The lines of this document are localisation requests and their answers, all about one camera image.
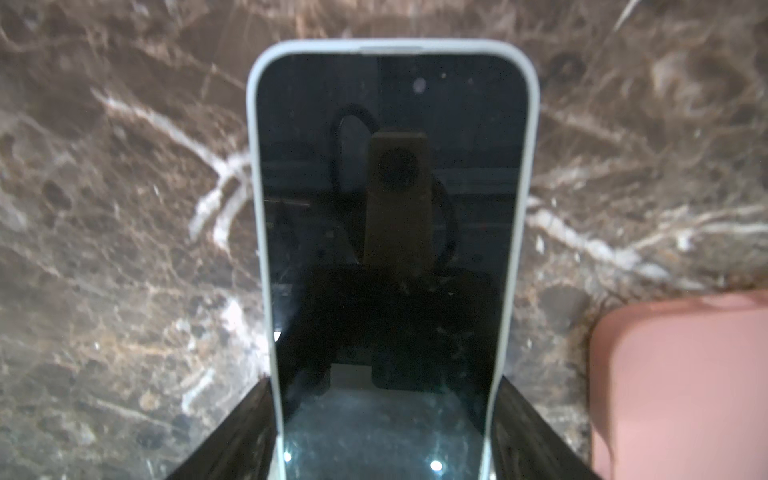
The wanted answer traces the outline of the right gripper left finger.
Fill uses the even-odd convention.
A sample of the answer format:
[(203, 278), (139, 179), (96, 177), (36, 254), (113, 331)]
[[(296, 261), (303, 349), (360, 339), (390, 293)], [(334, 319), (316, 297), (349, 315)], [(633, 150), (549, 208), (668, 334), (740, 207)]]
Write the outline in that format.
[(271, 382), (264, 377), (168, 480), (264, 480), (276, 436)]

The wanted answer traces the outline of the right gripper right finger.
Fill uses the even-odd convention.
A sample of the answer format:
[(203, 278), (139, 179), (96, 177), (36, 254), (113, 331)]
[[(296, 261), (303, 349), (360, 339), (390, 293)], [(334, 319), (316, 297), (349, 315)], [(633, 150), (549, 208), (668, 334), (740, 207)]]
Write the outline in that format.
[(496, 395), (490, 438), (498, 479), (599, 479), (505, 377)]

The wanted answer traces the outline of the pink phone case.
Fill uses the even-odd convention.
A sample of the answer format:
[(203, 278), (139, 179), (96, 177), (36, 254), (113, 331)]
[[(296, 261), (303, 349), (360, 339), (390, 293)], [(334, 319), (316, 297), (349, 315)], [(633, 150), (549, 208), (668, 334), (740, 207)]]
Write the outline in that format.
[(604, 479), (767, 475), (767, 294), (639, 303), (599, 320), (591, 466)]

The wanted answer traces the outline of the phone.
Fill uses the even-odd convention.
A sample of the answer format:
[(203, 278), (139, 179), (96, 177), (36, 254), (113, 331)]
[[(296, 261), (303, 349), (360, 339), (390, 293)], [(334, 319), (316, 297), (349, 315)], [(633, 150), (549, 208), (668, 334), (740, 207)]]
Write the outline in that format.
[(282, 479), (484, 479), (540, 112), (517, 47), (292, 40), (247, 83)]

